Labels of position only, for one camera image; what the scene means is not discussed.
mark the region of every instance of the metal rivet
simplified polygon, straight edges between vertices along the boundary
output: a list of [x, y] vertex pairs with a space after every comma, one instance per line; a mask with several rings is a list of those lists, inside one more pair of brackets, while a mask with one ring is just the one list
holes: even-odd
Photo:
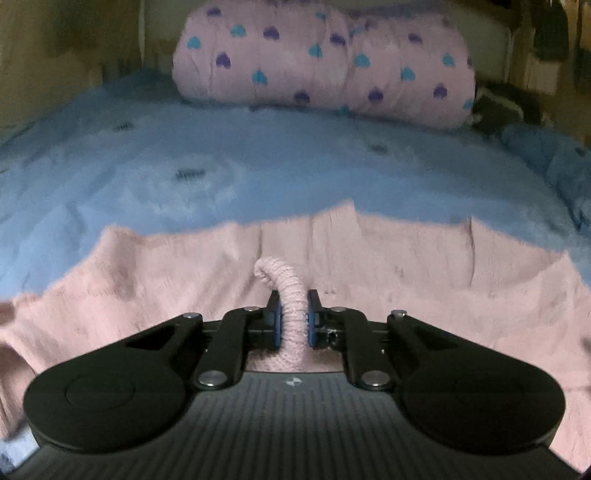
[[390, 376], [381, 370], [370, 370], [361, 375], [361, 381], [369, 387], [383, 387], [390, 381]]
[[226, 374], [219, 370], [208, 370], [199, 375], [199, 383], [206, 387], [219, 387], [224, 384], [227, 379]]

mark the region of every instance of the mattress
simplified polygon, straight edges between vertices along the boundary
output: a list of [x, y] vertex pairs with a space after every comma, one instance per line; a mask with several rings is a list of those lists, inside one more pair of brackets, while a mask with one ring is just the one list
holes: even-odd
[[[173, 233], [316, 213], [346, 199], [408, 220], [475, 216], [568, 249], [591, 284], [591, 241], [564, 202], [525, 162], [468, 130], [198, 107], [169, 76], [146, 71], [87, 92], [7, 141], [0, 172], [3, 298], [42, 292], [113, 223]], [[9, 470], [35, 448], [24, 428], [0, 443], [0, 466]]]

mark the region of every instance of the white logo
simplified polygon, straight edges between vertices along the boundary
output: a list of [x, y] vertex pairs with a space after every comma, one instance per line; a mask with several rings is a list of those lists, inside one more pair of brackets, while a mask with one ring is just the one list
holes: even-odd
[[290, 387], [297, 387], [302, 383], [302, 380], [297, 377], [292, 377], [289, 380], [286, 380], [285, 383], [288, 384]]

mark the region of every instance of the pink garment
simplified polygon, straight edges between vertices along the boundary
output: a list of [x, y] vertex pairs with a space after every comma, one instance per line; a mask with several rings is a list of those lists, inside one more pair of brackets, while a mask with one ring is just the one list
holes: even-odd
[[173, 79], [190, 99], [300, 105], [452, 129], [475, 74], [438, 12], [352, 18], [322, 4], [207, 3], [187, 19]]
[[[353, 307], [378, 321], [405, 309], [546, 370], [567, 399], [553, 449], [576, 468], [591, 463], [591, 293], [568, 254], [523, 244], [476, 220], [403, 222], [361, 215], [352, 203], [311, 217], [179, 235], [106, 229], [90, 256], [42, 296], [0, 304], [0, 434], [22, 418], [33, 376], [58, 362], [183, 312], [214, 320], [264, 305], [270, 289], [254, 275], [261, 257], [289, 262], [300, 290], [318, 289], [327, 306]], [[282, 351], [296, 369], [341, 369], [335, 356], [317, 364], [302, 348], [305, 329], [298, 335]]]

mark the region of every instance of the bed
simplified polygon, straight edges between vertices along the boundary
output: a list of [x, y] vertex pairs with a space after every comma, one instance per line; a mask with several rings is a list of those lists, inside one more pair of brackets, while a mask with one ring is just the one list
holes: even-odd
[[[85, 81], [101, 87], [40, 120], [30, 121], [41, 112], [32, 108], [3, 126], [10, 134], [0, 146], [1, 297], [42, 292], [112, 223], [173, 233], [314, 213], [347, 199], [421, 222], [474, 216], [523, 241], [568, 249], [591, 285], [591, 241], [564, 201], [526, 162], [469, 127], [449, 134], [330, 112], [183, 101], [171, 62], [194, 7], [142, 2], [134, 27], [145, 69], [126, 74], [135, 53], [117, 53], [108, 66], [86, 50], [94, 60]], [[461, 0], [451, 9], [479, 77], [506, 80], [519, 70], [513, 45], [528, 28], [525, 2], [505, 9]], [[580, 470], [591, 461], [582, 438], [573, 439]], [[35, 448], [24, 427], [0, 443], [0, 466], [9, 471]]]

